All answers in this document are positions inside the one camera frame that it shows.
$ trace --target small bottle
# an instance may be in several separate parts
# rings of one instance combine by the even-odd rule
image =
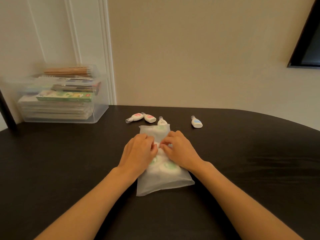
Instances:
[[[143,113],[142,112],[142,114],[143,114],[143,116],[144,116],[144,119],[147,121],[147,122],[149,122],[149,123],[153,123],[153,122],[155,122],[157,119],[155,118],[155,117],[153,117],[152,115],[149,115],[149,114],[145,114],[145,113]]]
[[[130,123],[132,121],[141,120],[142,118],[143,118],[143,115],[141,113],[135,113],[129,119],[126,119],[125,122]]]
[[[191,116],[191,124],[193,125],[194,128],[201,128],[202,127],[202,123],[200,120],[196,119],[196,117]]]
[[[168,123],[163,119],[162,116],[159,117],[158,125],[167,125]]]

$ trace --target right hand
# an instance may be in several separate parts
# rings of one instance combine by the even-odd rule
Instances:
[[[190,141],[178,130],[170,131],[161,141],[160,148],[172,161],[191,172],[203,162]]]

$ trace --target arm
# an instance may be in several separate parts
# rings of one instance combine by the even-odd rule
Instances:
[[[125,146],[119,165],[35,240],[94,239],[114,203],[144,172],[157,152],[153,137],[136,135]]]
[[[160,143],[168,157],[197,177],[217,200],[243,240],[302,240],[270,211],[223,176],[211,163],[203,161],[190,141],[171,131]]]

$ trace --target beige wall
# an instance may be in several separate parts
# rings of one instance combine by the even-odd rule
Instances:
[[[117,103],[243,109],[320,130],[320,71],[286,68],[314,0],[108,0]]]

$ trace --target television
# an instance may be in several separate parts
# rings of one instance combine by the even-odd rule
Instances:
[[[320,0],[314,2],[288,67],[320,69]]]

